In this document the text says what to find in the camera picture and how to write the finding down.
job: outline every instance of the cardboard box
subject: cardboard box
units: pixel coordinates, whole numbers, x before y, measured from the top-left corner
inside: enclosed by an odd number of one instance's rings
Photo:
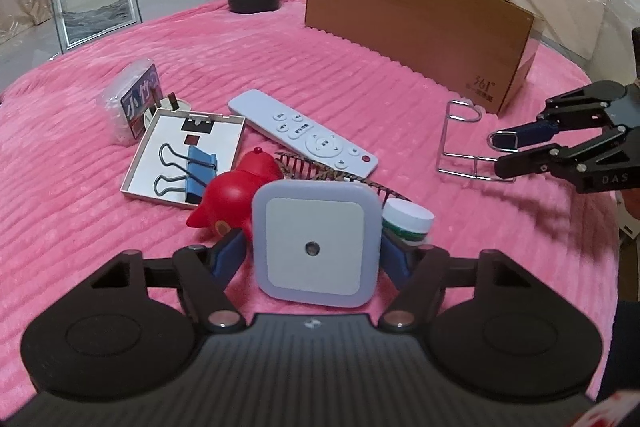
[[[306,0],[305,24],[397,60],[492,113],[524,83],[543,29],[506,0]]]

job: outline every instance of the blue binder clip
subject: blue binder clip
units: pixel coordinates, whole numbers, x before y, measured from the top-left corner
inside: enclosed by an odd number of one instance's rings
[[[176,162],[167,162],[162,155],[164,149],[169,149],[171,154],[177,158],[187,160],[187,168],[185,169]],[[154,192],[156,193],[156,196],[161,198],[168,192],[184,192],[186,193],[185,201],[187,203],[200,204],[204,194],[204,189],[207,187],[209,182],[216,177],[218,171],[218,160],[216,155],[207,154],[196,146],[190,145],[187,156],[183,156],[175,152],[168,143],[163,143],[160,146],[158,155],[162,165],[165,167],[178,168],[184,172],[185,175],[177,176],[175,178],[167,178],[162,174],[158,176],[154,182]],[[158,183],[161,180],[167,183],[184,181],[184,187],[167,187],[164,190],[158,190]]]

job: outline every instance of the red toy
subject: red toy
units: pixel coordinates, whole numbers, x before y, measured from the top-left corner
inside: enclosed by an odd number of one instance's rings
[[[260,147],[245,154],[236,168],[219,174],[207,185],[202,201],[187,219],[194,229],[211,229],[222,236],[236,227],[252,240],[251,203],[267,183],[284,178],[276,160]]]

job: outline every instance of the remote control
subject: remote control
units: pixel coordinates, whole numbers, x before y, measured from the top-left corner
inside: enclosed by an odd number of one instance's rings
[[[366,178],[378,165],[371,153],[260,90],[239,94],[228,107],[265,136],[337,171]]]

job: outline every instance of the ribbed pink fabric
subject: ribbed pink fabric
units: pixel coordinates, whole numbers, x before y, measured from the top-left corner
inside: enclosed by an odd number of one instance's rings
[[[93,100],[140,57],[155,60],[164,92],[175,91],[196,110],[226,114],[229,99],[257,88],[375,153],[380,165],[372,179],[435,213],[435,244],[462,257],[477,256],[482,248],[503,250],[591,317],[608,351],[618,268],[612,196],[579,196],[549,176],[509,185],[436,174],[446,102],[458,96],[368,49],[305,28],[304,10],[304,0],[284,0],[277,12],[241,16],[212,2],[59,57],[4,93],[0,417],[33,394],[19,344],[35,315],[121,250],[165,257],[200,239],[185,226],[187,211],[120,193],[136,148],[108,145],[107,123]],[[532,120],[547,97],[587,81],[574,64],[541,48],[529,83],[505,115],[452,124],[449,148],[486,153],[487,133]],[[575,133],[572,140],[592,134]],[[257,145],[277,149],[247,130],[243,152]],[[377,319],[394,293],[381,275],[376,295],[361,311]],[[446,306],[471,293],[449,291]],[[152,295],[177,305],[170,291]],[[228,295],[248,317],[345,312],[269,298],[257,288],[251,261]],[[601,375],[602,367],[592,394]]]

